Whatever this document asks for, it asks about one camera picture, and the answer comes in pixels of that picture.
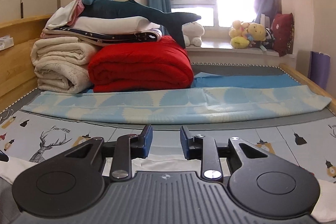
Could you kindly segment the white t-shirt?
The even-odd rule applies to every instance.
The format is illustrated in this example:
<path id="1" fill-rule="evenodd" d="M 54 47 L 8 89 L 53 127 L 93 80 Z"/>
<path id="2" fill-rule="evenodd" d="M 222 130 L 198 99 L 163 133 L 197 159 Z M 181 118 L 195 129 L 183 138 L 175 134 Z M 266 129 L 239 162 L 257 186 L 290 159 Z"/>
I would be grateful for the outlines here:
<path id="1" fill-rule="evenodd" d="M 1 182 L 11 186 L 17 176 L 34 166 L 34 162 L 10 157 L 8 162 L 1 162 Z M 186 160 L 182 155 L 149 155 L 146 159 L 132 161 L 133 172 L 136 171 L 195 171 L 200 172 L 201 162 Z M 335 184 L 319 180 L 321 194 L 312 216 L 320 223 L 335 223 Z"/>

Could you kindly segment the light blue patterned mat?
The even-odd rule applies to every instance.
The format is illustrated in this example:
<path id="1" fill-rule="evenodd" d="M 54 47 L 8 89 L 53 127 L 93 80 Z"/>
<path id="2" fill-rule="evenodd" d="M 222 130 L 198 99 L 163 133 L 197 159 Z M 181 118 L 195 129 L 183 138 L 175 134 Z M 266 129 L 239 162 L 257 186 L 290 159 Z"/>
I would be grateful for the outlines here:
<path id="1" fill-rule="evenodd" d="M 104 123 L 201 124 L 287 117 L 323 110 L 331 98 L 308 86 L 236 87 L 148 92 L 64 94 L 42 92 L 23 111 Z"/>

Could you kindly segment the blue bed sheet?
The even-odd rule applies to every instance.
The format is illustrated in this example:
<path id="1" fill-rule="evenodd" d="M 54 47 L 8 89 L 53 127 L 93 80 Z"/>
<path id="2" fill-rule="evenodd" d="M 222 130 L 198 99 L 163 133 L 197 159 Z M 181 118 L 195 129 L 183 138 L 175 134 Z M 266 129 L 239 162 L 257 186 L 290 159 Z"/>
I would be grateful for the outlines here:
<path id="1" fill-rule="evenodd" d="M 209 73 L 198 73 L 190 88 L 235 87 L 250 89 L 285 88 L 301 85 L 287 74 L 281 75 L 238 75 L 221 76 Z"/>

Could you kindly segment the red folded blanket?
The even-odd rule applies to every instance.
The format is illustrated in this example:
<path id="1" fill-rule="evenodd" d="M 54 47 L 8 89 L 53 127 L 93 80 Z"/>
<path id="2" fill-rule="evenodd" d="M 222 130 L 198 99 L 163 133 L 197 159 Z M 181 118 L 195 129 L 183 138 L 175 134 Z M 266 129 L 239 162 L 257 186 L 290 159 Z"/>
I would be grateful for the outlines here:
<path id="1" fill-rule="evenodd" d="M 186 50 L 171 36 L 104 47 L 92 57 L 88 73 L 95 93 L 184 89 L 194 79 Z"/>

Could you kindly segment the cream folded blanket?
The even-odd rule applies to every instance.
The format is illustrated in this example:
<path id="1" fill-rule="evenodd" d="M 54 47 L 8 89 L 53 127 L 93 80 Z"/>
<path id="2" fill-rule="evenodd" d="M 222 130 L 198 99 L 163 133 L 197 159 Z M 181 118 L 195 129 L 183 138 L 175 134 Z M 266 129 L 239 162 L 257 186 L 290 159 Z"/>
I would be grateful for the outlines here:
<path id="1" fill-rule="evenodd" d="M 99 50 L 96 45 L 70 36 L 37 40 L 30 56 L 38 88 L 69 94 L 86 90 L 92 86 L 88 64 Z"/>

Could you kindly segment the deer print bed sheet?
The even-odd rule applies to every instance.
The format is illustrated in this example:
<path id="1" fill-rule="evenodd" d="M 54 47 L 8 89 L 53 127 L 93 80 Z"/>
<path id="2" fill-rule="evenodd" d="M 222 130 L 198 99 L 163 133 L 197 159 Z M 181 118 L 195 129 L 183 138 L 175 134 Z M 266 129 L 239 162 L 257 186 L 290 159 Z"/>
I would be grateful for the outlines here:
<path id="1" fill-rule="evenodd" d="M 92 137 L 115 141 L 141 130 L 141 126 L 135 125 L 94 124 L 6 111 L 1 116 L 1 150 L 9 157 L 36 164 Z M 334 117 L 289 125 L 266 121 L 191 124 L 189 131 L 210 136 L 218 143 L 233 136 L 242 138 L 308 170 L 320 180 L 335 182 Z M 155 125 L 149 155 L 183 156 L 179 126 Z"/>

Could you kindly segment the white plush toy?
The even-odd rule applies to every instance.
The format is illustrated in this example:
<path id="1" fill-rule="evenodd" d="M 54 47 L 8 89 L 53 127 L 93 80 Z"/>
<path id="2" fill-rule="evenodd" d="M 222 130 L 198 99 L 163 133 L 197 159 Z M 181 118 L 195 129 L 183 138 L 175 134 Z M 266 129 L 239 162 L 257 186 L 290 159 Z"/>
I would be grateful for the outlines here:
<path id="1" fill-rule="evenodd" d="M 182 26 L 183 37 L 185 40 L 185 46 L 202 45 L 202 36 L 205 34 L 204 27 L 198 22 L 186 23 Z"/>

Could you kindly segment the yellow plush toys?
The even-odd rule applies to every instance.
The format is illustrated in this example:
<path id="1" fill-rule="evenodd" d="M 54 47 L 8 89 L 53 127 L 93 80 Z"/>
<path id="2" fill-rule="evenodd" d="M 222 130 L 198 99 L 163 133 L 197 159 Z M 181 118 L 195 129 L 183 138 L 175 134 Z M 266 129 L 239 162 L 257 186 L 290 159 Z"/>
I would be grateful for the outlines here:
<path id="1" fill-rule="evenodd" d="M 231 46 L 236 49 L 248 48 L 254 42 L 266 40 L 266 29 L 258 23 L 248 23 L 236 20 L 229 31 Z"/>

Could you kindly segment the white folded pillow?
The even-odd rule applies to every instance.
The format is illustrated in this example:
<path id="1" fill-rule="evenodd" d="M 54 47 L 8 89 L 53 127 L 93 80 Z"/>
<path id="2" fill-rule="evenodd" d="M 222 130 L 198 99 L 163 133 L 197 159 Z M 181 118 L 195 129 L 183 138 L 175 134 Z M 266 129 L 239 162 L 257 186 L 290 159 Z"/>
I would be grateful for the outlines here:
<path id="1" fill-rule="evenodd" d="M 65 7 L 59 8 L 47 21 L 44 28 L 54 30 L 61 27 L 71 27 L 83 31 L 95 32 L 98 34 L 135 34 L 146 30 L 159 29 L 160 26 L 151 23 L 146 18 L 135 16 L 130 18 L 101 19 L 86 16 L 78 16 L 72 26 L 68 25 L 74 11 L 76 0 L 73 0 Z"/>

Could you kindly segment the dark blue shark plush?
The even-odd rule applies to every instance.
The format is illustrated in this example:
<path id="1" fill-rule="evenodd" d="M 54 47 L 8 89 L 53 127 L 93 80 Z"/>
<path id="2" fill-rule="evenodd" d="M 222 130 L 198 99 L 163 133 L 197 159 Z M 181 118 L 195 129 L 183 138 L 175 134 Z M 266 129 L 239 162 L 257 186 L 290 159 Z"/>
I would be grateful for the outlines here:
<path id="1" fill-rule="evenodd" d="M 144 6 L 135 0 L 81 0 L 84 5 L 80 16 L 102 19 L 130 18 L 141 16 L 148 21 L 164 26 L 169 35 L 185 48 L 182 26 L 196 22 L 201 16 L 190 12 L 162 12 L 152 7 Z"/>

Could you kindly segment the dark red cushion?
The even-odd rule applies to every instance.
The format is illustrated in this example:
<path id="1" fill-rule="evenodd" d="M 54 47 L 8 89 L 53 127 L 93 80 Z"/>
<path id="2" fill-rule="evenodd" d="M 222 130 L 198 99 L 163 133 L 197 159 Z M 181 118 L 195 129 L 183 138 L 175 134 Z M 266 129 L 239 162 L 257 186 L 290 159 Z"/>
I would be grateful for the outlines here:
<path id="1" fill-rule="evenodd" d="M 274 35 L 273 50 L 280 57 L 293 52 L 294 42 L 294 16 L 290 14 L 277 14 L 271 27 Z"/>

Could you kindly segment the pink folded cloth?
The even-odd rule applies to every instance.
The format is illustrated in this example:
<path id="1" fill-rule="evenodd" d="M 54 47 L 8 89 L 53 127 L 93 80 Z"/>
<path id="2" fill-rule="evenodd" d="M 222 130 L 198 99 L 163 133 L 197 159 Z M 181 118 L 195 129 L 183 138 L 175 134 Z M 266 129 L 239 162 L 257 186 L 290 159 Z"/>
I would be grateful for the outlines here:
<path id="1" fill-rule="evenodd" d="M 69 26 L 72 26 L 75 23 L 76 18 L 84 11 L 84 5 L 82 3 L 82 0 L 76 0 L 76 1 L 77 2 L 74 11 L 72 12 L 71 20 L 68 22 Z"/>

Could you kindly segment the wooden bed frame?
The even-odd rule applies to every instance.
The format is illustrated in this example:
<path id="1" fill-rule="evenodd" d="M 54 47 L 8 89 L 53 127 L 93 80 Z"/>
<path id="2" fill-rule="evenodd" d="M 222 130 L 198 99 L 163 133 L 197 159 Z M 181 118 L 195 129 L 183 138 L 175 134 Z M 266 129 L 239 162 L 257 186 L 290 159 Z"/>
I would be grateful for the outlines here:
<path id="1" fill-rule="evenodd" d="M 30 53 L 50 17 L 40 15 L 1 23 L 1 37 L 14 39 L 12 47 L 1 51 L 2 111 L 37 88 Z"/>

